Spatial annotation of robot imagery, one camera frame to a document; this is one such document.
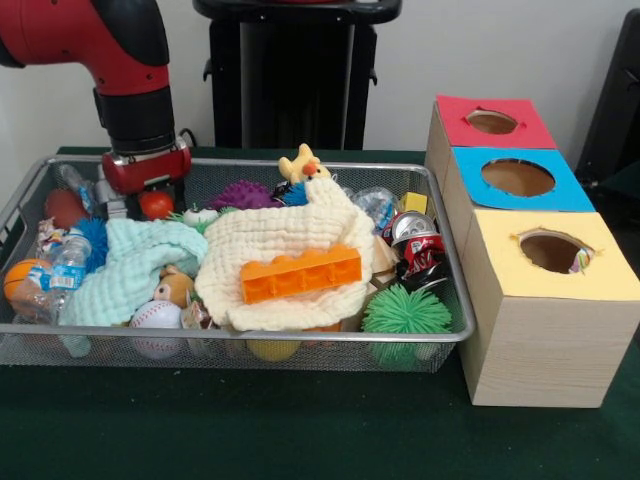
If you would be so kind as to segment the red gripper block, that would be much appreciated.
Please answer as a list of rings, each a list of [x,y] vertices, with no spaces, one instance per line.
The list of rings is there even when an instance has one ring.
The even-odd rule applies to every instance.
[[[102,169],[112,189],[127,195],[125,206],[129,219],[143,219],[138,193],[163,182],[173,183],[174,210],[186,209],[185,182],[181,179],[191,169],[191,152],[184,140],[177,140],[167,150],[148,154],[122,156],[105,153],[102,155]]]

